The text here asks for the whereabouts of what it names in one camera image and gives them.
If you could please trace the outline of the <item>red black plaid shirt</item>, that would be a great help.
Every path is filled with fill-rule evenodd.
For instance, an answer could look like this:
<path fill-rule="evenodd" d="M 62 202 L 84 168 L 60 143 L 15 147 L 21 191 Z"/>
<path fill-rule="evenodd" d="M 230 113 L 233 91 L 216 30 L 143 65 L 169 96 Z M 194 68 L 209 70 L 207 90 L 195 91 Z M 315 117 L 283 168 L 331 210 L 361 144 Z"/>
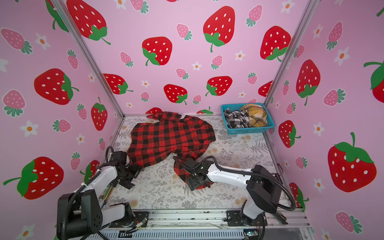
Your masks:
<path fill-rule="evenodd" d="M 141 167 L 156 165 L 170 154 L 182 158 L 182 163 L 197 160 L 216 140 L 213 127 L 198 117 L 159 112 L 147 118 L 158 122 L 136 124 L 128 149 L 130 161 Z"/>

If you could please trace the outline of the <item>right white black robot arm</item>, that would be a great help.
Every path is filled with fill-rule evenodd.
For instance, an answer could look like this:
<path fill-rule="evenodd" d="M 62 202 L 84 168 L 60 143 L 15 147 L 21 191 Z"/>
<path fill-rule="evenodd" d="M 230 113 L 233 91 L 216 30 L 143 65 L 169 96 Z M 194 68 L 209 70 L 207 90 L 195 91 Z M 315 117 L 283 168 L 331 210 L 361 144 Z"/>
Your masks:
<path fill-rule="evenodd" d="M 224 183 L 245 189 L 250 195 L 240 212 L 233 217 L 227 212 L 226 222 L 229 226 L 266 226 L 265 214 L 269 213 L 283 225 L 287 218 L 278 209 L 294 211 L 296 202 L 290 191 L 264 167 L 256 165 L 252 169 L 237 169 L 219 165 L 213 156 L 201 162 L 174 156 L 175 163 L 181 167 L 186 176 L 186 183 L 191 191 L 200 187 L 210 187 L 214 183 Z"/>

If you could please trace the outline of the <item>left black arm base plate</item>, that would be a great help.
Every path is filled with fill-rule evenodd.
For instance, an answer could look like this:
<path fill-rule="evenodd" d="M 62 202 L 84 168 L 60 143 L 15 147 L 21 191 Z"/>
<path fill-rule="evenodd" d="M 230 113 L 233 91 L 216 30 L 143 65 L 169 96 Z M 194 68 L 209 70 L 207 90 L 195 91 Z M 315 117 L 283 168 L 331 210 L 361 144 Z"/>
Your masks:
<path fill-rule="evenodd" d="M 114 228 L 146 228 L 149 220 L 149 212 L 138 211 L 133 212 L 132 216 L 124 217 L 111 223 Z"/>

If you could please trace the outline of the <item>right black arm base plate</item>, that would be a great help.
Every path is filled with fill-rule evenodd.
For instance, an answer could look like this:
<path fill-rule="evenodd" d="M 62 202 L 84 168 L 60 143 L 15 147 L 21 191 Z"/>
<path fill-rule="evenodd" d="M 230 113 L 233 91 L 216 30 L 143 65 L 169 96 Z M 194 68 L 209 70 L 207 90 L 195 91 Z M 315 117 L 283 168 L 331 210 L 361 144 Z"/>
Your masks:
<path fill-rule="evenodd" d="M 265 227 L 268 225 L 264 214 L 260 214 L 255 219 L 251 219 L 241 211 L 226 211 L 224 221 L 227 222 L 230 227 Z"/>

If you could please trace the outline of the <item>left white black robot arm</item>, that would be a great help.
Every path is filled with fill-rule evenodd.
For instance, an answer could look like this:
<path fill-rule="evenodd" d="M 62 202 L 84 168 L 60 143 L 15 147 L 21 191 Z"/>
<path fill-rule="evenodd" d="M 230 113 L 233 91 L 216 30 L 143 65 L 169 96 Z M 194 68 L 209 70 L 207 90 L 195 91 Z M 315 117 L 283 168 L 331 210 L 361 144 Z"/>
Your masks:
<path fill-rule="evenodd" d="M 118 151 L 109 146 L 106 160 L 97 166 L 95 173 L 86 178 L 75 192 L 62 195 L 58 200 L 57 238 L 69 240 L 97 234 L 102 239 L 102 230 L 114 225 L 130 227 L 132 234 L 146 226 L 148 213 L 137 217 L 128 203 L 106 207 L 99 203 L 102 194 L 109 194 L 116 185 L 130 190 L 134 187 L 133 179 L 137 178 L 142 166 L 128 162 L 126 152 Z"/>

